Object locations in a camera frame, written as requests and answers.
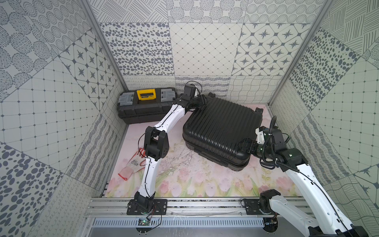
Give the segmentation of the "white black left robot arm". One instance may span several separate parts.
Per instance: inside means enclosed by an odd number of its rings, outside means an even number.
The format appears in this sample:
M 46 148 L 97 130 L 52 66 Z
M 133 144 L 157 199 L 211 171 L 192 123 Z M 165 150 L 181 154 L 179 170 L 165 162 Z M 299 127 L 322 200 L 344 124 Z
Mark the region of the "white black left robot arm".
M 168 113 L 155 126 L 147 127 L 144 133 L 146 167 L 139 190 L 134 195 L 132 207 L 142 214 L 149 214 L 154 209 L 156 179 L 160 162 L 169 152 L 168 134 L 176 123 L 190 110 L 196 110 L 206 104 L 205 95 L 186 96 L 173 101 Z

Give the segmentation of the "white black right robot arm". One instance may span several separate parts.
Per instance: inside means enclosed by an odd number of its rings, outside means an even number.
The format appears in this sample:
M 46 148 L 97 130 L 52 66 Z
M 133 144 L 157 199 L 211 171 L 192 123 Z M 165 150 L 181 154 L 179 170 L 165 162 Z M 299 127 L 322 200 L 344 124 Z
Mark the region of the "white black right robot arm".
M 263 167 L 280 168 L 297 186 L 313 215 L 308 215 L 290 202 L 277 190 L 270 189 L 260 194 L 257 210 L 262 214 L 273 214 L 265 223 L 265 231 L 277 228 L 280 215 L 305 237 L 366 237 L 362 226 L 356 226 L 337 207 L 317 180 L 311 166 L 297 149 L 287 149 L 284 142 L 273 144 L 268 138 L 264 142 L 245 139 L 238 147 L 260 159 Z

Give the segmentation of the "black hard-shell suitcase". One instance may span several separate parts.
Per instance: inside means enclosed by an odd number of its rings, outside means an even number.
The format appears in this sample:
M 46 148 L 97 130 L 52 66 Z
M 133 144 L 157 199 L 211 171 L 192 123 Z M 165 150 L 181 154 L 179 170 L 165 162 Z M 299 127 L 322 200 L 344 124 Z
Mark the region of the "black hard-shell suitcase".
M 238 148 L 245 138 L 256 140 L 263 121 L 262 108 L 251 109 L 209 93 L 183 126 L 186 146 L 200 156 L 233 171 L 243 170 L 251 154 Z

